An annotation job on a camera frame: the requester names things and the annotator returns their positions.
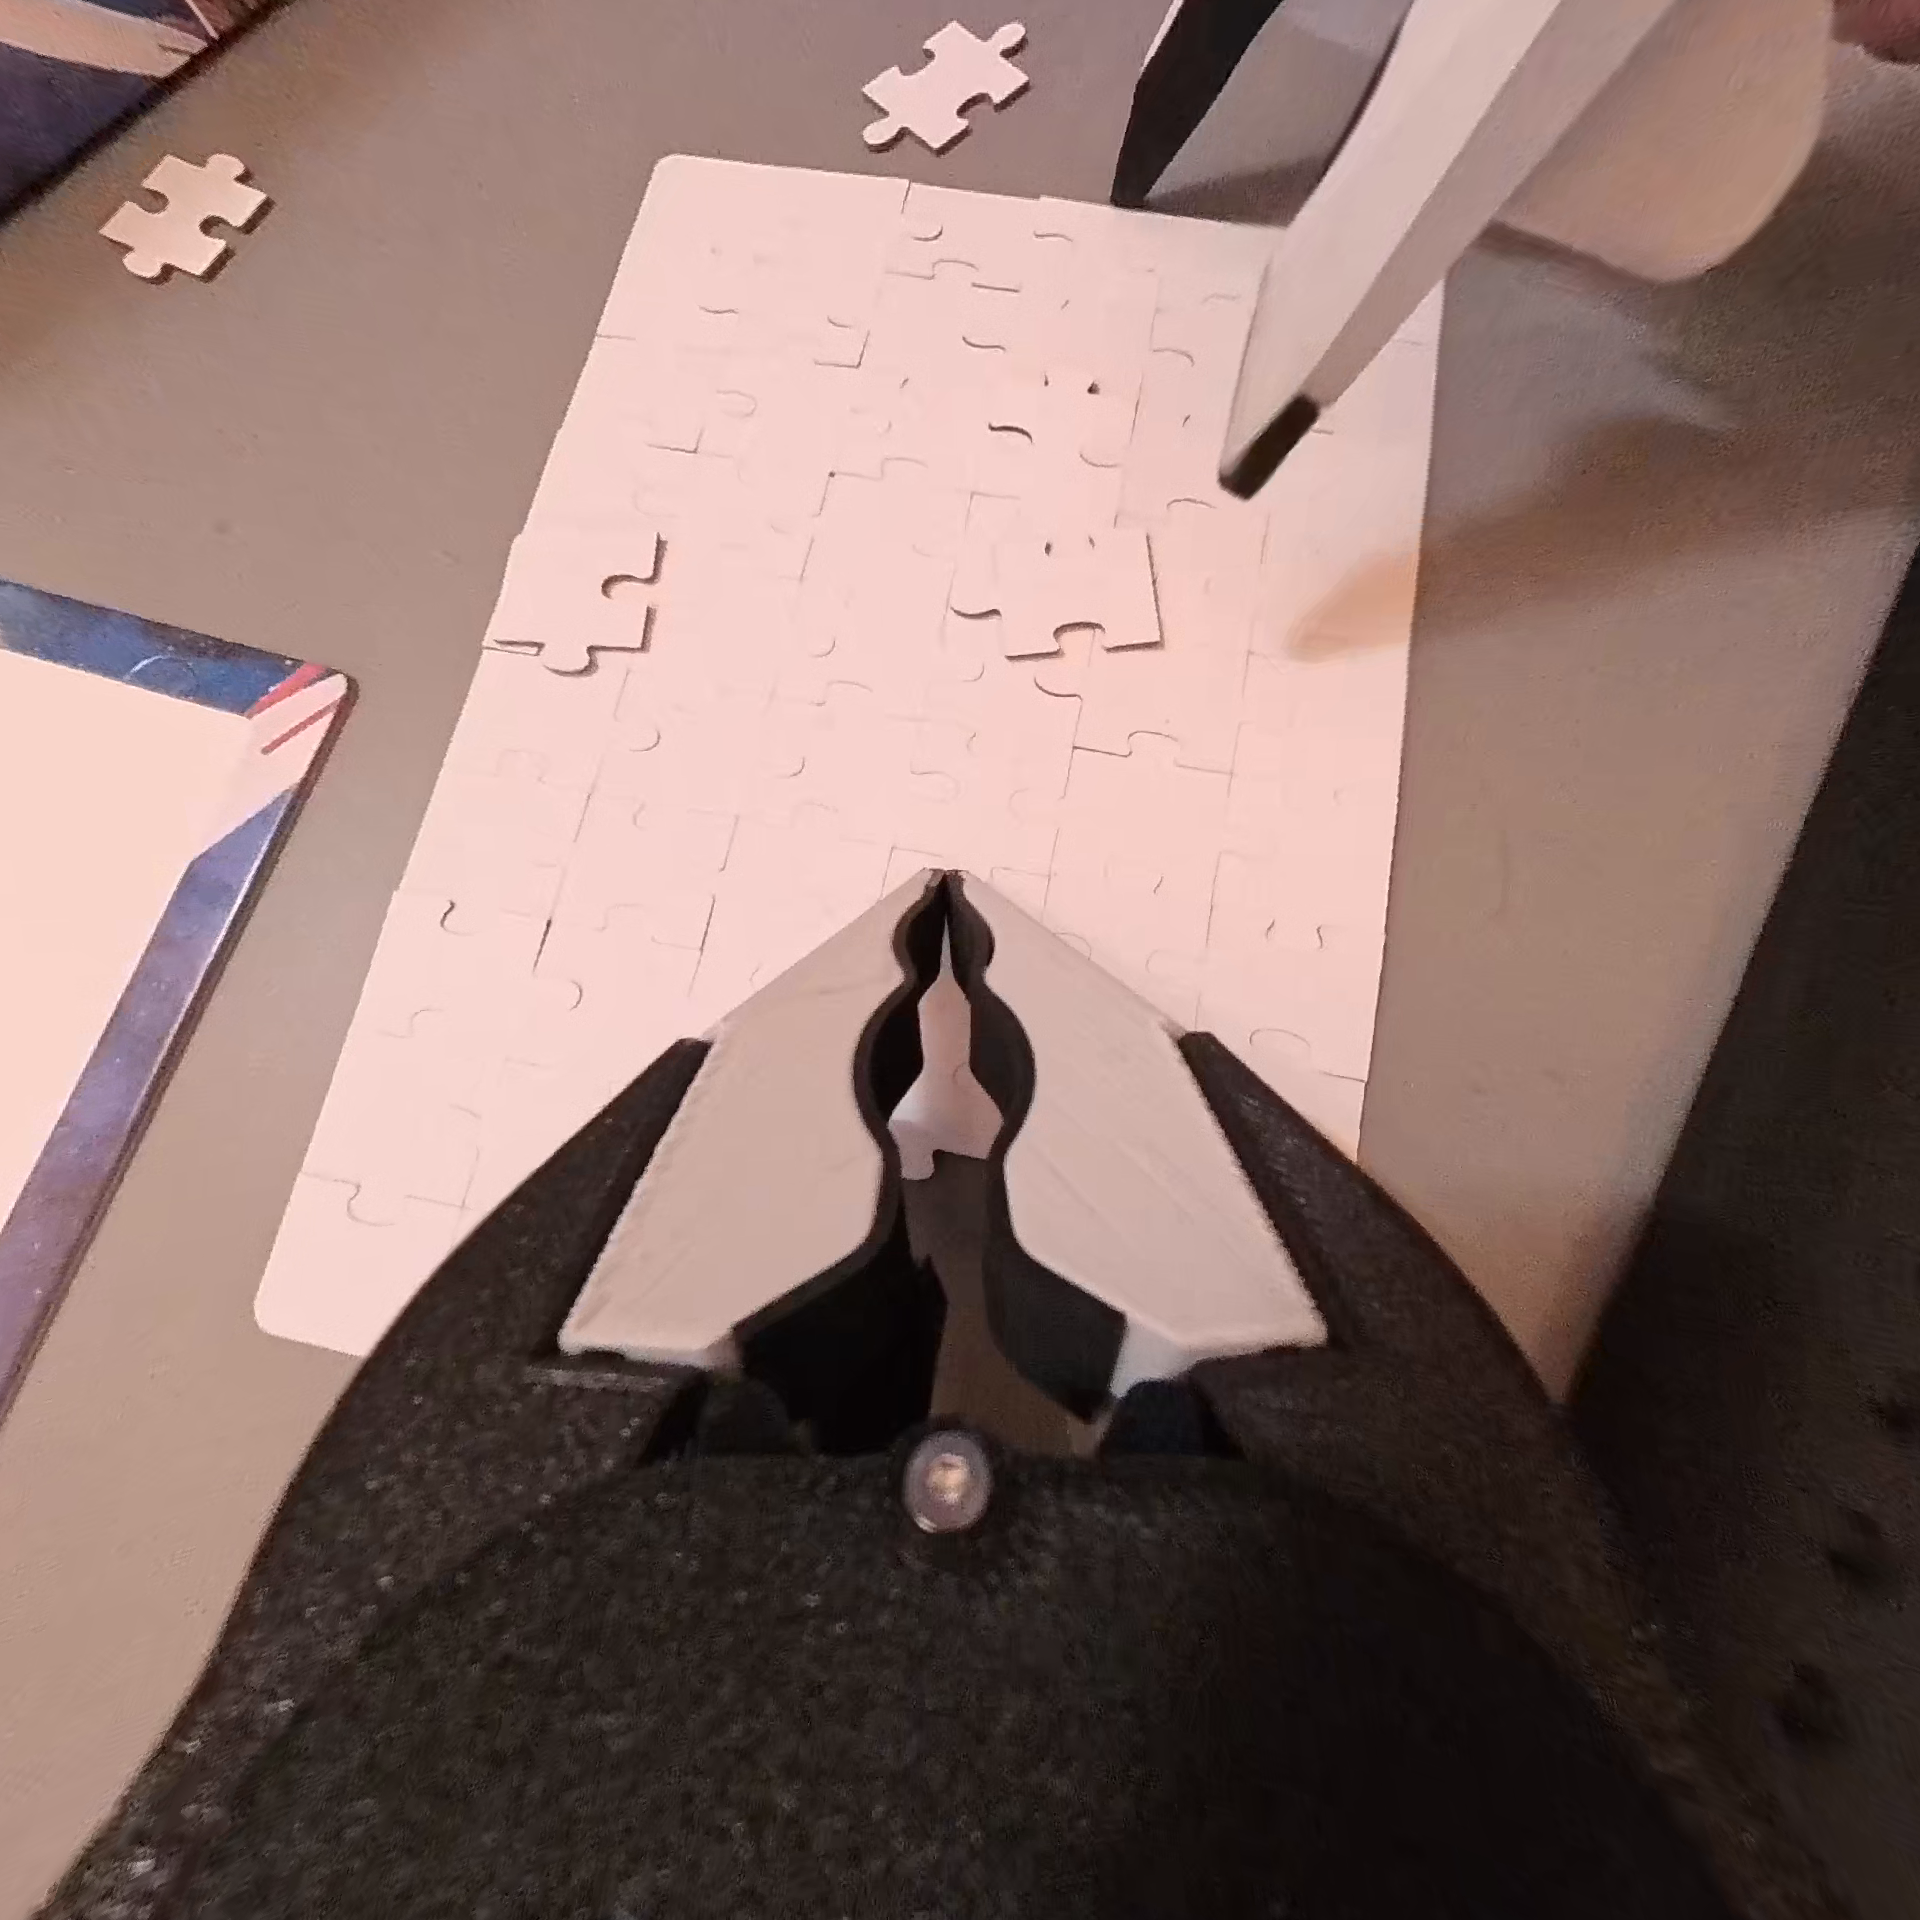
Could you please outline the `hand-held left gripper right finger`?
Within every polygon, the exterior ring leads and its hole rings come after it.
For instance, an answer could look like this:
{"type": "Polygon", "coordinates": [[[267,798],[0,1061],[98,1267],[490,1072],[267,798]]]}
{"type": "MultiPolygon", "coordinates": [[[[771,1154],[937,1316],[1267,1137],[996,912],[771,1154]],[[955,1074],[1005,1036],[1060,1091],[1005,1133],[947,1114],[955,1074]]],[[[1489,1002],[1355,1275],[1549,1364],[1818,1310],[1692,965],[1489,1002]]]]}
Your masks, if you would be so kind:
{"type": "Polygon", "coordinates": [[[971,1074],[995,1104],[983,1289],[1000,1352],[1091,1421],[1329,1323],[1185,1054],[1185,1030],[976,876],[949,877],[971,1074]]]}

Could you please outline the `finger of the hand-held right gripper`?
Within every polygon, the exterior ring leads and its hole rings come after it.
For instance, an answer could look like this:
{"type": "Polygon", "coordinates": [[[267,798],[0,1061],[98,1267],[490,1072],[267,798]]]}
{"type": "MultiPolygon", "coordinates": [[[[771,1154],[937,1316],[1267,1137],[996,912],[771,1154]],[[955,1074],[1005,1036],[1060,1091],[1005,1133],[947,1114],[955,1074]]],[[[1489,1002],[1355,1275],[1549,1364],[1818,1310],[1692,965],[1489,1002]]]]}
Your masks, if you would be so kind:
{"type": "Polygon", "coordinates": [[[1162,20],[1112,203],[1284,227],[1354,133],[1409,3],[1181,3],[1162,20]]]}
{"type": "Polygon", "coordinates": [[[1255,496],[1666,17],[1418,3],[1265,269],[1219,485],[1255,496]]]}

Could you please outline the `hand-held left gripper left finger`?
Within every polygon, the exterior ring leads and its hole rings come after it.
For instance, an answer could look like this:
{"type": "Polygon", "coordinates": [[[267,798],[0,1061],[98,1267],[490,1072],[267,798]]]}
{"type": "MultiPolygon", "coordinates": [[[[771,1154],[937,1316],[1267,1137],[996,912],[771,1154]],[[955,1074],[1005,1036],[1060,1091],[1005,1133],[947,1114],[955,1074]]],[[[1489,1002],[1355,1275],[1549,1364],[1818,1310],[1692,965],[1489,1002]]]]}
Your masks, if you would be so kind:
{"type": "Polygon", "coordinates": [[[568,1355],[720,1369],[879,1253],[944,908],[947,874],[913,874],[708,1030],[561,1330],[568,1355]]]}

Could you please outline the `white puzzle piece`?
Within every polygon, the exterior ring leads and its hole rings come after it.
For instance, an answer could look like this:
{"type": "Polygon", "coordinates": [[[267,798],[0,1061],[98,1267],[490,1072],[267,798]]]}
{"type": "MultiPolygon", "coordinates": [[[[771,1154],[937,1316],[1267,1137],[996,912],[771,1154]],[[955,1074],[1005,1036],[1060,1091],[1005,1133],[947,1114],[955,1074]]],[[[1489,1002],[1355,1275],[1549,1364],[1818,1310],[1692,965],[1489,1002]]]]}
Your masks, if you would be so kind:
{"type": "Polygon", "coordinates": [[[1139,525],[983,534],[955,563],[949,610],[1000,621],[1005,658],[1048,658],[1092,633],[1129,653],[1163,645],[1151,532],[1139,525]]]}
{"type": "Polygon", "coordinates": [[[145,202],[124,202],[98,228],[121,250],[121,266],[141,282],[205,280],[229,259],[233,237],[247,234],[273,203],[252,182],[250,166],[229,153],[203,161],[161,157],[145,177],[145,202]]]}
{"type": "Polygon", "coordinates": [[[511,552],[483,645],[584,680],[604,656],[645,653],[666,540],[650,522],[532,525],[511,552]]]}
{"type": "Polygon", "coordinates": [[[947,153],[969,133],[975,108],[1000,110],[1026,94],[1029,75],[1017,65],[1024,44],[1023,20],[1005,20],[988,37],[960,20],[944,24],[924,40],[920,66],[891,65],[863,84],[863,98],[874,108],[863,144],[883,153],[900,138],[914,138],[928,153],[947,153]]]}
{"type": "Polygon", "coordinates": [[[949,956],[920,1002],[922,1070],[897,1104],[891,1133],[900,1177],[920,1184],[939,1158],[986,1161],[1001,1114],[971,1067],[971,1006],[949,956]]]}

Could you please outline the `assembled sheet of white pieces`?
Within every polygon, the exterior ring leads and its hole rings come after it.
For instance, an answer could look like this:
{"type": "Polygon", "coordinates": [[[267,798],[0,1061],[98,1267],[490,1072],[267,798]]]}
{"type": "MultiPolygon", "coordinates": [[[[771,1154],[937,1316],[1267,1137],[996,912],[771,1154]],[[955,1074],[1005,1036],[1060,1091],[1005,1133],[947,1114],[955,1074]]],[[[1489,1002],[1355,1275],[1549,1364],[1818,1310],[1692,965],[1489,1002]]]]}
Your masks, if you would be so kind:
{"type": "Polygon", "coordinates": [[[362,1355],[612,1093],[967,868],[1355,1150],[1444,298],[1253,501],[1268,228],[663,157],[521,529],[650,522],[645,653],[484,645],[257,1294],[362,1355]],[[1163,645],[1005,658],[986,534],[1151,532],[1163,645]]]}

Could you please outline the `light blue board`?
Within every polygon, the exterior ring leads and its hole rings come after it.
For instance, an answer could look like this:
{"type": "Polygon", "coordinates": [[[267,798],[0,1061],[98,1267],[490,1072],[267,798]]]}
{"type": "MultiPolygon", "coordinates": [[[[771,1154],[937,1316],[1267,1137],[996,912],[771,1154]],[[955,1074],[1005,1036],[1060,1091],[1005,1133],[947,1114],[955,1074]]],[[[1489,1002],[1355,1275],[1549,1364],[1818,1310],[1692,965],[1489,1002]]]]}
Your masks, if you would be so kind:
{"type": "Polygon", "coordinates": [[[2,670],[11,1408],[354,686],[24,584],[2,670]]]}

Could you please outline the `grey desk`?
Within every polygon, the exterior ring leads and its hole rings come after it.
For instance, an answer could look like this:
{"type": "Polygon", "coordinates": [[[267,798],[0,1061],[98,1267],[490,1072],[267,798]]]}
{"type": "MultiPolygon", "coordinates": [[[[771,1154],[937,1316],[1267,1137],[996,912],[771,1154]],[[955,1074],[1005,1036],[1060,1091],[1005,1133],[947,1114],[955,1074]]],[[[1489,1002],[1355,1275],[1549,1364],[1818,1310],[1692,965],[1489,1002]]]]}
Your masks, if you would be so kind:
{"type": "MultiPolygon", "coordinates": [[[[852,170],[960,6],[293,5],[5,232],[5,576],[359,700],[5,1421],[5,1908],[175,1716],[351,1373],[253,1296],[663,153],[852,170]],[[273,203],[205,280],[98,228],[273,203]]],[[[1915,72],[1749,252],[1447,291],[1362,1156],[1564,1385],[1915,541],[1915,72]]]]}

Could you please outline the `dark perforated panel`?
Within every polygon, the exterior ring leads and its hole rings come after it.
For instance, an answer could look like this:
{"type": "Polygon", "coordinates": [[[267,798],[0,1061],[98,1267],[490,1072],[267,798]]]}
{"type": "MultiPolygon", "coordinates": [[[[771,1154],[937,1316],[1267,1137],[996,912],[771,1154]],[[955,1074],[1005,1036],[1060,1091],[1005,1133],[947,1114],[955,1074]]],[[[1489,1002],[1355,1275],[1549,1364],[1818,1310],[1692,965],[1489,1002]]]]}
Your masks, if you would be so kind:
{"type": "Polygon", "coordinates": [[[1575,1428],[1722,1755],[1842,1916],[1919,1916],[1915,563],[1575,1428]]]}

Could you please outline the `dark blue illustrated puzzle box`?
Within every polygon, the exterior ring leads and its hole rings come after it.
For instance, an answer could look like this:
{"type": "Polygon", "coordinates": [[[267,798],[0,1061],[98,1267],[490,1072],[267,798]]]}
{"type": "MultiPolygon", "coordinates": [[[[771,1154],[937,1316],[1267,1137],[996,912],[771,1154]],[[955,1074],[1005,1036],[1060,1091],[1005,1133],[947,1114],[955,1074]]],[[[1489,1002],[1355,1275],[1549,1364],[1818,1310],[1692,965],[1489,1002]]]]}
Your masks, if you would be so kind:
{"type": "Polygon", "coordinates": [[[2,3],[2,214],[68,177],[276,3],[2,3]]]}

